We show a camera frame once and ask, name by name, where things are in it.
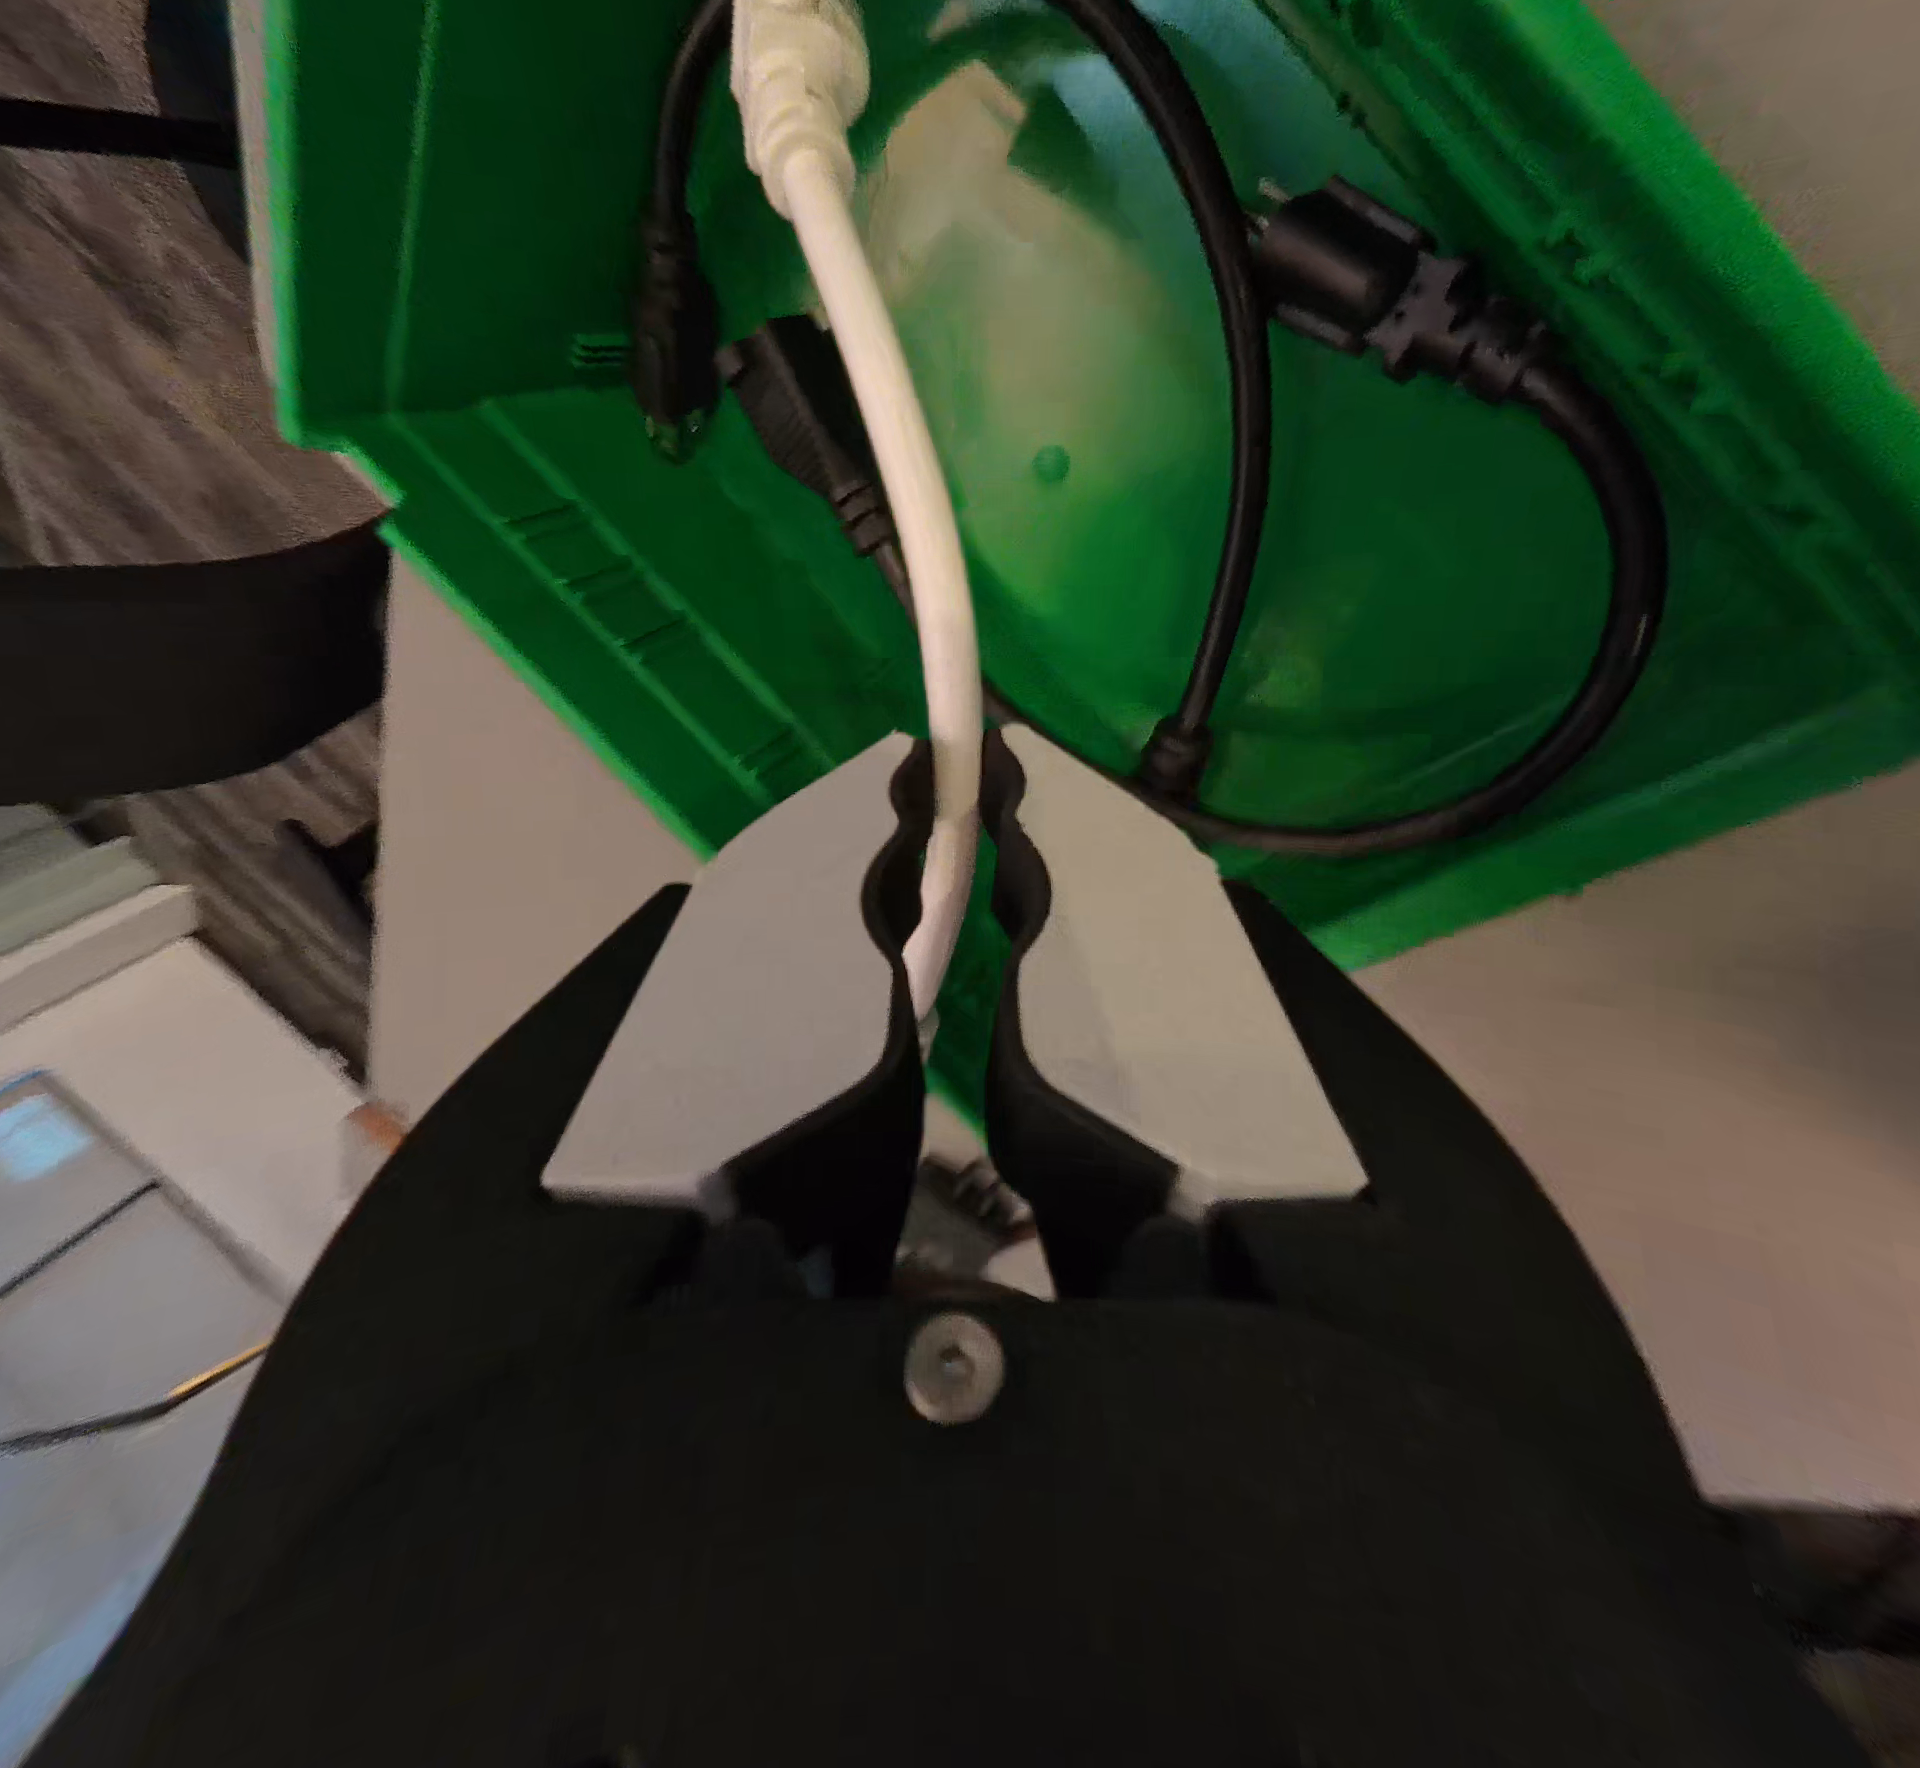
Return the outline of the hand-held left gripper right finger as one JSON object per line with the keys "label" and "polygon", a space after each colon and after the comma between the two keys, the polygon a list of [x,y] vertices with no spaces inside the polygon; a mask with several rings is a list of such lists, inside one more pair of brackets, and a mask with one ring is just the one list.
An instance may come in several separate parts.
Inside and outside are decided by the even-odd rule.
{"label": "hand-held left gripper right finger", "polygon": [[1212,861],[1032,726],[991,737],[981,820],[1010,945],[984,1122],[1058,1294],[1104,1292],[1162,1219],[1355,1202],[1362,1158]]}

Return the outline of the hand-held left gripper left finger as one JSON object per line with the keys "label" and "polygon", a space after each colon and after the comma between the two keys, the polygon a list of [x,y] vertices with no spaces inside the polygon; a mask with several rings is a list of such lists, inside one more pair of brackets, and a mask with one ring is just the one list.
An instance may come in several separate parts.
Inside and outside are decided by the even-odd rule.
{"label": "hand-held left gripper left finger", "polygon": [[928,747],[887,733],[688,886],[540,1174],[558,1201],[763,1221],[842,1298],[892,1286],[924,1153],[905,947]]}

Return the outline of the black chair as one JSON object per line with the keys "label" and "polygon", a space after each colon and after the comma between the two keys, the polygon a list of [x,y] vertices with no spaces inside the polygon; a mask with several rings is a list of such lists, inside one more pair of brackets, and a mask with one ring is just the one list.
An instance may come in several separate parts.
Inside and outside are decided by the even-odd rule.
{"label": "black chair", "polygon": [[[230,0],[147,0],[152,111],[5,96],[16,154],[175,167],[252,264]],[[276,767],[385,688],[384,523],[224,561],[5,561],[5,805]]]}

